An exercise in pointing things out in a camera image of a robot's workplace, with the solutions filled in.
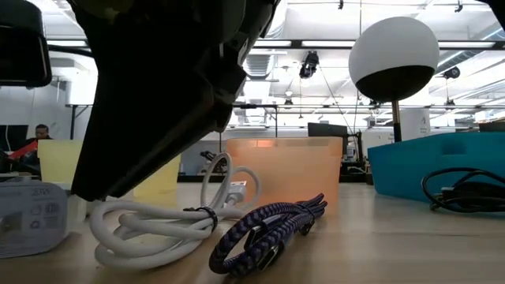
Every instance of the white spherical lamp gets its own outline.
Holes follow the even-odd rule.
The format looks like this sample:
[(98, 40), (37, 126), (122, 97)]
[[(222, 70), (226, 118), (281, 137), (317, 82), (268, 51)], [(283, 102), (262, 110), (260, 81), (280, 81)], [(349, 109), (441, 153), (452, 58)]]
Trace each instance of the white spherical lamp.
[(375, 23), (350, 52), (349, 72), (356, 88), (378, 102), (406, 99), (428, 84), (439, 63), (432, 30), (410, 17)]

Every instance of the teal plastic bin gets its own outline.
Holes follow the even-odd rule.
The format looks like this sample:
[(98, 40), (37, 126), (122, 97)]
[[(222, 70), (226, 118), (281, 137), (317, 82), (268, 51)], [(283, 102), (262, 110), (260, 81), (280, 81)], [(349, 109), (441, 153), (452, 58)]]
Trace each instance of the teal plastic bin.
[[(448, 133), (368, 150), (373, 182), (379, 194), (429, 202), (421, 189), (424, 176), (450, 167), (472, 167), (505, 177), (505, 133)], [(439, 193), (467, 173), (433, 177), (428, 190)], [(489, 177), (472, 181), (496, 184)]]

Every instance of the wooden table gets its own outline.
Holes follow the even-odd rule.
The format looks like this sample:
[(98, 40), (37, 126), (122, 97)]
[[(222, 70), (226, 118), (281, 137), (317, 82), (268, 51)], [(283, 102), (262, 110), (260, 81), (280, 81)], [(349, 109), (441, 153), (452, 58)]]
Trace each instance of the wooden table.
[[(179, 189), (182, 206), (194, 206), (195, 200), (198, 185)], [(232, 283), (237, 280), (208, 268), (211, 250), (229, 227), (222, 224), (192, 255), (151, 271), (101, 267), (86, 228), (52, 252), (0, 261), (0, 282)], [(239, 282), (502, 284), (505, 218), (431, 212), (427, 204), (377, 196), (365, 185), (341, 184), (338, 203), (309, 236), (297, 235), (275, 266)]]

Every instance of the red object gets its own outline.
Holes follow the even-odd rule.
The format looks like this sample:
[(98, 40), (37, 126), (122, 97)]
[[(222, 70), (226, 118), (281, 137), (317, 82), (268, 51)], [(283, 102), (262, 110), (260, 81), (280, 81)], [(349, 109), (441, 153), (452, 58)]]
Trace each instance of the red object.
[(9, 158), (10, 159), (20, 158), (20, 157), (26, 155), (27, 153), (29, 153), (31, 151), (37, 150), (38, 146), (39, 146), (39, 141), (35, 140), (35, 141), (31, 142), (30, 144), (24, 146), (23, 148), (21, 148), (21, 149), (15, 151), (14, 153), (10, 154)]

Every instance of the orange translucent bin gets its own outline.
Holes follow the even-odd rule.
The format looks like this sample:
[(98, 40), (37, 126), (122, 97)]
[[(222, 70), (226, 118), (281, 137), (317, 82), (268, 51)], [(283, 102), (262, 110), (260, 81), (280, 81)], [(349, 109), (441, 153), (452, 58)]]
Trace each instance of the orange translucent bin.
[[(234, 166), (247, 166), (258, 174), (262, 193), (259, 204), (308, 200), (323, 193), (328, 203), (339, 191), (342, 138), (230, 139), (226, 150)], [(245, 173), (234, 181), (247, 181), (247, 197), (256, 190)]]

